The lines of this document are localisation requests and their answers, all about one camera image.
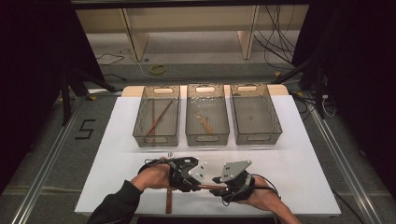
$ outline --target transparent gray bin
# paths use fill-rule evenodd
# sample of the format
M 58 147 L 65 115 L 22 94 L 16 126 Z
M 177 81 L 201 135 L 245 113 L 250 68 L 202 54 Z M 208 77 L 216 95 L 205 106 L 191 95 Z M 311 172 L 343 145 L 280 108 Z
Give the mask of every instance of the transparent gray bin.
M 224 88 L 191 84 L 187 88 L 186 136 L 189 146 L 226 146 L 230 126 Z
M 233 128 L 237 145 L 274 145 L 282 134 L 266 84 L 231 85 Z
M 179 109 L 179 86 L 145 87 L 134 125 L 137 144 L 140 147 L 176 147 Z

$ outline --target white table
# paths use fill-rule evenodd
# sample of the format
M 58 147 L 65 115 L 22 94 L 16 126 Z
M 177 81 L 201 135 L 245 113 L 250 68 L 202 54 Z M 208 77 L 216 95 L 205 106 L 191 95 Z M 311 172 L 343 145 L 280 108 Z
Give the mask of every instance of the white table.
M 184 134 L 186 99 L 182 95 L 179 145 L 169 148 L 140 148 L 133 138 L 134 122 L 140 97 L 117 100 L 91 172 L 80 195 L 76 213 L 89 215 L 109 193 L 118 191 L 123 180 L 137 174 L 145 159 L 157 159 L 173 151 L 175 157 L 193 156 L 208 162 L 205 182 L 221 174 L 227 161 L 251 160 L 251 174 L 267 177 L 277 187 L 282 201 L 292 213 L 310 216 L 337 216 L 340 209 L 332 195 L 318 158 L 310 143 L 291 96 L 272 96 L 283 133 L 274 146 L 237 146 L 230 122 L 226 147 L 188 147 Z M 232 120 L 227 99 L 229 121 Z M 141 197 L 137 216 L 150 217 L 259 217 L 271 216 L 248 205 L 231 203 L 226 207 L 221 198 L 208 190 L 173 193 L 173 212 L 165 214 L 166 189 L 147 189 Z

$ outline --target person's right hand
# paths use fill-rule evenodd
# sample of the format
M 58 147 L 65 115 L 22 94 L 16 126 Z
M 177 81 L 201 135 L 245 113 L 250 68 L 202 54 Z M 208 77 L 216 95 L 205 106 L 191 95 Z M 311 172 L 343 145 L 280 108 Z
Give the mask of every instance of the person's right hand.
M 268 183 L 262 177 L 255 175 L 254 179 L 256 182 L 255 186 L 269 187 Z M 276 214 L 283 224 L 300 223 L 297 217 L 270 189 L 254 189 L 247 200 L 238 201 L 238 203 L 249 204 L 263 211 L 270 211 Z

